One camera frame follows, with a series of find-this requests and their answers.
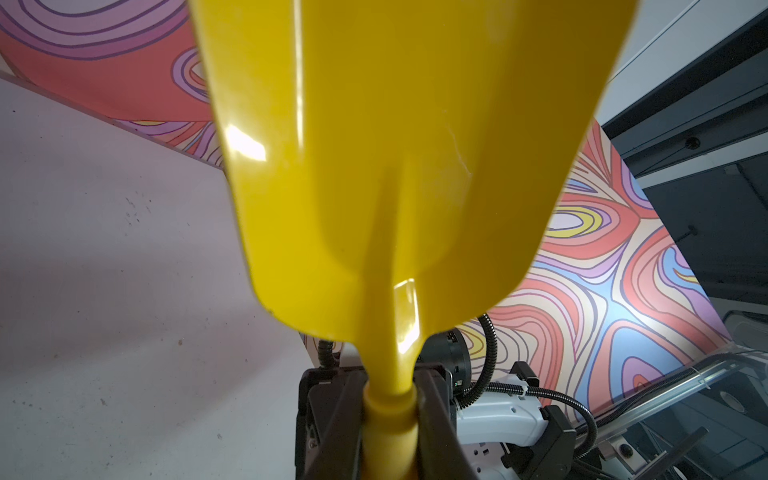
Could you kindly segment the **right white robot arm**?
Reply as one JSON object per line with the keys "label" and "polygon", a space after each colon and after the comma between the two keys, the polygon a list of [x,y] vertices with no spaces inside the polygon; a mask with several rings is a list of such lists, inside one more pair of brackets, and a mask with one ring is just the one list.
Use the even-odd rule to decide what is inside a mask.
{"label": "right white robot arm", "polygon": [[573,397],[540,387],[524,361],[494,381],[498,343],[487,315],[483,367],[471,378],[469,348],[453,328],[431,336],[417,359],[429,418],[419,435],[422,479],[609,479],[588,461],[598,424]]}

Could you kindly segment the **yellow plastic shovel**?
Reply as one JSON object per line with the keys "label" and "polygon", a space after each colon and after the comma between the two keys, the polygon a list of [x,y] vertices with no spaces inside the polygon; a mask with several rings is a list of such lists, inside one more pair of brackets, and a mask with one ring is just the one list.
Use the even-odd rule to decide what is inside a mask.
{"label": "yellow plastic shovel", "polygon": [[356,347],[359,479],[419,479],[425,341],[523,280],[633,1],[193,1],[245,260]]}

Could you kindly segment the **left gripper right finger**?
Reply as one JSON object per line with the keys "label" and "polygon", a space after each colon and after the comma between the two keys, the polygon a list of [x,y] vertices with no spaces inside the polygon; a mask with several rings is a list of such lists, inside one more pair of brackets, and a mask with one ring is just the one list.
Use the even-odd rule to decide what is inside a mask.
{"label": "left gripper right finger", "polygon": [[422,480],[475,479],[458,441],[452,377],[440,365],[414,372],[419,423],[417,472]]}

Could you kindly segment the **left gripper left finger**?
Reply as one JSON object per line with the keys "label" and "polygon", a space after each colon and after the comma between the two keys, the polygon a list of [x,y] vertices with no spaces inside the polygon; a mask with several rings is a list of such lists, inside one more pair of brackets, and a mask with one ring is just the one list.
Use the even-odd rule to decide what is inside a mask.
{"label": "left gripper left finger", "polygon": [[299,383],[297,479],[359,479],[362,471],[362,368],[309,369]]}

